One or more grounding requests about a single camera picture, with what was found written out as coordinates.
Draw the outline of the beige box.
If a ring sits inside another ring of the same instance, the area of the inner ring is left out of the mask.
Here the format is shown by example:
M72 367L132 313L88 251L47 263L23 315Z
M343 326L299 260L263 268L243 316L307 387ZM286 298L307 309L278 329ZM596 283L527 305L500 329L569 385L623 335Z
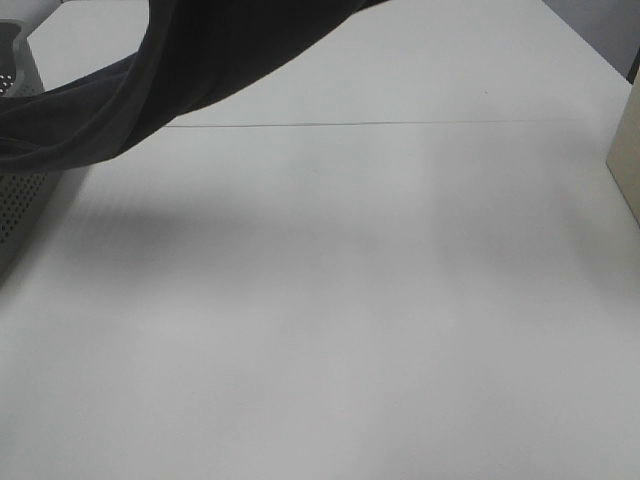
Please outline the beige box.
M636 77L606 159L636 223L639 223L639 140L639 77Z

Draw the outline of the dark navy towel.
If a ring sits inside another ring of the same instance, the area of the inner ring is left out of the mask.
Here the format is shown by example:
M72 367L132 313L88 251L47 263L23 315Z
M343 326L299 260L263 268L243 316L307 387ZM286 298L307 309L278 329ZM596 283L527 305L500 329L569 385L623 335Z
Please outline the dark navy towel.
M138 50L66 85L1 101L1 171L109 161L174 118L269 75L372 7L360 0L152 1Z

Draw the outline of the grey perforated basket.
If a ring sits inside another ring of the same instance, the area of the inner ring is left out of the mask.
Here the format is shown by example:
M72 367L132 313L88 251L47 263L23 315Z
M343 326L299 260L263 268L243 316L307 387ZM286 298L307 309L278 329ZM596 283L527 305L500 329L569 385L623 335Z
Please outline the grey perforated basket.
M1 21L1 98L44 92L25 28ZM5 282L26 249L37 221L51 201L61 175L7 174L1 177L1 281Z

